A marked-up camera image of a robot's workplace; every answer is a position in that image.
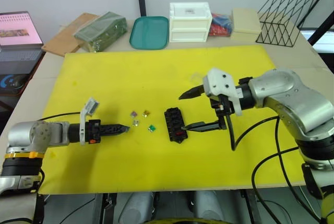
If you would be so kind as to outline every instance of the wooden board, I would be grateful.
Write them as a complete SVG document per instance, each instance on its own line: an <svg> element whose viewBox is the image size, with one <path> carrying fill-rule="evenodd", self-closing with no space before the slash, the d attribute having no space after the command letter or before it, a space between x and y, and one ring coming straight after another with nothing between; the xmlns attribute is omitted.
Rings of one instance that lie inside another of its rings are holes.
<svg viewBox="0 0 334 224"><path fill-rule="evenodd" d="M93 119L102 124L131 126L128 133L103 137L96 145L49 148L43 160L42 194L249 188L251 173L264 157L276 152L275 122L251 131L236 151L228 131L188 132L182 144L170 142L164 111L179 107L185 124L217 119L209 99L178 100L212 67L238 79L260 76L274 68L261 45L227 48L67 54L44 112L50 116L80 111L89 97L100 102ZM131 111L139 126L132 126ZM141 114L151 114L144 118ZM235 137L254 123L274 116L271 109L249 109L231 116ZM78 123L78 115L50 119ZM148 131L150 125L156 130ZM296 146L280 125L281 149ZM302 158L284 155L292 183L301 184ZM258 171L260 187L285 185L278 159Z"/></svg>
<svg viewBox="0 0 334 224"><path fill-rule="evenodd" d="M62 57L64 57L66 53L76 52L79 49L79 44L73 37L73 33L75 33L84 23L96 17L98 17L98 15L88 13L81 14L52 40L46 43L42 49Z"/></svg>

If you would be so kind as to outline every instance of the plastic bag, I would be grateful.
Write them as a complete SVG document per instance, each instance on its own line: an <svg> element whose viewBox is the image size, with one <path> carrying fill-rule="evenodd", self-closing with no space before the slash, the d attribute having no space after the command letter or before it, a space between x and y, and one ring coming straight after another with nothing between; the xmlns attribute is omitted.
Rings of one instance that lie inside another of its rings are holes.
<svg viewBox="0 0 334 224"><path fill-rule="evenodd" d="M109 11L82 25L73 36L77 39L80 47L86 51L101 52L126 31L126 19Z"/></svg>
<svg viewBox="0 0 334 224"><path fill-rule="evenodd" d="M227 15L212 14L212 22L209 30L210 36L230 36L232 22Z"/></svg>

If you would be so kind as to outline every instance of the teal tray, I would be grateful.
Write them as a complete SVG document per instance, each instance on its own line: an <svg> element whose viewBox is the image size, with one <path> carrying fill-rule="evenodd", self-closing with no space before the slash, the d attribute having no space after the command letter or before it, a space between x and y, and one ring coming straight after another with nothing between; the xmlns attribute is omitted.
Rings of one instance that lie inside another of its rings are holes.
<svg viewBox="0 0 334 224"><path fill-rule="evenodd" d="M158 50L166 47L169 37L168 19L162 16L136 19L130 36L135 49Z"/></svg>

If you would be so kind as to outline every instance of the small cube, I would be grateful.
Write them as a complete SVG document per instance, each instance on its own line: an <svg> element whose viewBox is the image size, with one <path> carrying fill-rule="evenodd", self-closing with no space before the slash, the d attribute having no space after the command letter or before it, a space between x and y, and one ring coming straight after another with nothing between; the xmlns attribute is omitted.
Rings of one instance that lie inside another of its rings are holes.
<svg viewBox="0 0 334 224"><path fill-rule="evenodd" d="M147 117L149 114L150 114L150 112L147 111L147 110L145 110L144 113L142 113L142 115L143 115L144 117Z"/></svg>
<svg viewBox="0 0 334 224"><path fill-rule="evenodd" d="M132 118L134 118L134 117L136 117L138 114L135 112L135 111L132 111L132 113L130 114L130 116L132 117Z"/></svg>
<svg viewBox="0 0 334 224"><path fill-rule="evenodd" d="M152 133L154 130L156 130L155 126L150 125L150 126L148 127L148 131L150 131L151 133Z"/></svg>
<svg viewBox="0 0 334 224"><path fill-rule="evenodd" d="M132 126L138 126L139 125L139 120L134 120L132 122Z"/></svg>

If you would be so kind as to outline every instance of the laptop keyboard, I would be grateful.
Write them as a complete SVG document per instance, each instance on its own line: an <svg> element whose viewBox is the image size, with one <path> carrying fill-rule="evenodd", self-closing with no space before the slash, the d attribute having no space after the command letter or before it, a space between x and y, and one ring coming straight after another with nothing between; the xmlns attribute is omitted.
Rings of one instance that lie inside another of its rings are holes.
<svg viewBox="0 0 334 224"><path fill-rule="evenodd" d="M1 51L1 61L34 61L41 53L41 50L22 50L22 51Z"/></svg>

